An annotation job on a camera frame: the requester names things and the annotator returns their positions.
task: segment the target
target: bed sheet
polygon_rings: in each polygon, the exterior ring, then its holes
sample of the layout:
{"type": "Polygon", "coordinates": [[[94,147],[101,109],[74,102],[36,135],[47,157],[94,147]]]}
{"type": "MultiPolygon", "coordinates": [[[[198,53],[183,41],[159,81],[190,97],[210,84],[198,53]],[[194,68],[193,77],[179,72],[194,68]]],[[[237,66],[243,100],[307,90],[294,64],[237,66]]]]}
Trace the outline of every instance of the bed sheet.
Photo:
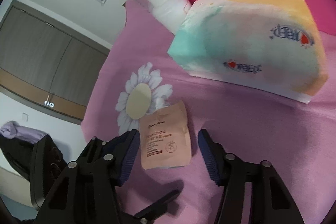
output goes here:
{"type": "MultiPolygon", "coordinates": [[[[129,181],[117,189],[123,209],[136,213],[178,188],[181,195],[156,223],[213,223],[222,189],[210,180],[198,149],[197,134],[206,128],[242,160],[271,161],[305,223],[320,224],[336,199],[336,37],[321,32],[330,79],[306,105],[189,76],[167,54],[173,35],[133,0],[126,10],[126,27],[100,71],[82,122],[85,139],[110,140],[137,128],[125,105],[134,87],[146,83],[152,90],[148,112],[155,109],[156,98],[185,102],[193,157],[185,167],[143,170],[138,153],[129,181]]],[[[245,211],[242,223],[247,218],[245,211]]]]}

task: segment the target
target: cabinet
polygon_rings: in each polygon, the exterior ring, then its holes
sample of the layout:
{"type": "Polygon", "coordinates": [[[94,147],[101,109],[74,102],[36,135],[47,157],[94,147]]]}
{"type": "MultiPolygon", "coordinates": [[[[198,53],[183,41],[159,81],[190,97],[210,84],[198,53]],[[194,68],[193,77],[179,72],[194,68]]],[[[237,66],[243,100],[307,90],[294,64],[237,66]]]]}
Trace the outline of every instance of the cabinet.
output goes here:
{"type": "Polygon", "coordinates": [[[81,120],[107,53],[96,42],[15,1],[0,25],[0,86],[43,106],[48,114],[81,120]]]}

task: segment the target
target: red heart logo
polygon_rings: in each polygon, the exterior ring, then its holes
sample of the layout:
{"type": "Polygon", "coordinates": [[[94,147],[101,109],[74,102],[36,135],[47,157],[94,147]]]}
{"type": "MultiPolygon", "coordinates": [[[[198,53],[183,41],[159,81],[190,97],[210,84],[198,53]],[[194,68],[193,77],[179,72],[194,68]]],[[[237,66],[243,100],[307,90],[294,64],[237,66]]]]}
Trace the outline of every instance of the red heart logo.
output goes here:
{"type": "Polygon", "coordinates": [[[302,34],[302,37],[301,37],[301,44],[302,44],[302,45],[309,44],[309,40],[308,40],[308,38],[305,36],[304,33],[302,34]]]}
{"type": "Polygon", "coordinates": [[[232,61],[232,62],[229,62],[228,65],[231,67],[231,68],[235,68],[236,67],[236,62],[232,61]]]}

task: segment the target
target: brand logo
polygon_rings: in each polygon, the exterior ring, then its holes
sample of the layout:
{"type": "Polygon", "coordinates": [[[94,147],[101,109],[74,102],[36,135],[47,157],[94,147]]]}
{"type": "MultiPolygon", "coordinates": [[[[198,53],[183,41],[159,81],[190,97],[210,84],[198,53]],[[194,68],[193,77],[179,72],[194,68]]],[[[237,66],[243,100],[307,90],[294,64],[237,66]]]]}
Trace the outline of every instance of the brand logo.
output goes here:
{"type": "Polygon", "coordinates": [[[247,65],[247,64],[239,64],[235,61],[224,62],[223,65],[228,69],[244,72],[244,73],[253,73],[254,75],[261,71],[261,65],[247,65]]]}
{"type": "Polygon", "coordinates": [[[280,37],[298,41],[301,43],[301,46],[314,45],[313,39],[311,39],[305,31],[293,26],[278,24],[271,30],[271,32],[273,35],[270,36],[270,39],[273,39],[274,37],[280,37]]]}

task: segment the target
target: peach-colored pouch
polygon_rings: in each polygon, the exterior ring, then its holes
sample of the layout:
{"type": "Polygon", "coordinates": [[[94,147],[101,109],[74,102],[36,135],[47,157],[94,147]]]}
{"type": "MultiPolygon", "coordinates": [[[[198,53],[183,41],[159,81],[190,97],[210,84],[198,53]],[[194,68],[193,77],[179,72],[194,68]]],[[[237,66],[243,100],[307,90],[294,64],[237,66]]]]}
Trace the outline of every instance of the peach-colored pouch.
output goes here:
{"type": "Polygon", "coordinates": [[[182,101],[140,119],[144,169],[185,166],[191,160],[187,113],[182,101]]]}

